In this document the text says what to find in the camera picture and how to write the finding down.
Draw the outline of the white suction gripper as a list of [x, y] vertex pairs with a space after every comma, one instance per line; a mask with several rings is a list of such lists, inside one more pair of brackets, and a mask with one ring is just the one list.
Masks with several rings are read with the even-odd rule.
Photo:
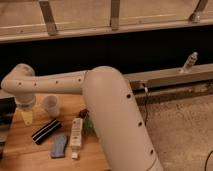
[[24, 110], [21, 112], [21, 115], [25, 125], [26, 126], [31, 125], [33, 123], [33, 111], [30, 109], [32, 109], [36, 103], [35, 95], [34, 94], [16, 95], [15, 103], [19, 109]]

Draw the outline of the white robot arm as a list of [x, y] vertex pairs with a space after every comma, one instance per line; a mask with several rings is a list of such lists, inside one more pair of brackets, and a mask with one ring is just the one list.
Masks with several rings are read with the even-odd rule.
[[37, 76], [16, 65], [1, 81], [19, 107], [35, 104], [37, 93], [81, 94], [112, 171], [163, 171], [130, 83], [109, 66]]

